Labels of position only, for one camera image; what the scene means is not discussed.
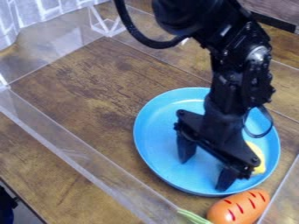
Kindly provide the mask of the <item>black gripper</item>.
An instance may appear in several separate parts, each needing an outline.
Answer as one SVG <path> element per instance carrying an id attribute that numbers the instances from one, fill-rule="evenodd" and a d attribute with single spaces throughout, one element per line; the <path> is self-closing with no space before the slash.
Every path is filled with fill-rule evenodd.
<path id="1" fill-rule="evenodd" d="M 173 129 L 180 162 L 184 164 L 189 160 L 200 146 L 224 165 L 232 165 L 219 173 L 219 191 L 227 191 L 236 179 L 248 179 L 262 173 L 262 150 L 243 138 L 242 115 L 219 112 L 200 115 L 179 109 L 176 116 Z"/>

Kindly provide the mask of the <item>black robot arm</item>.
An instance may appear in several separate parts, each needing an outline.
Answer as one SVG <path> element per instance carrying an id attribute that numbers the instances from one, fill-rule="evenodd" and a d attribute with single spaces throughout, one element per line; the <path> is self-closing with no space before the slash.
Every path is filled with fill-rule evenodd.
<path id="1" fill-rule="evenodd" d="M 163 29 L 209 50 L 212 83 L 204 113 L 180 109 L 173 128 L 183 162 L 197 147 L 223 162 L 216 189 L 224 191 L 260 165 L 242 131 L 248 111 L 262 109 L 275 92 L 270 37 L 238 0 L 153 0 L 152 7 Z"/>

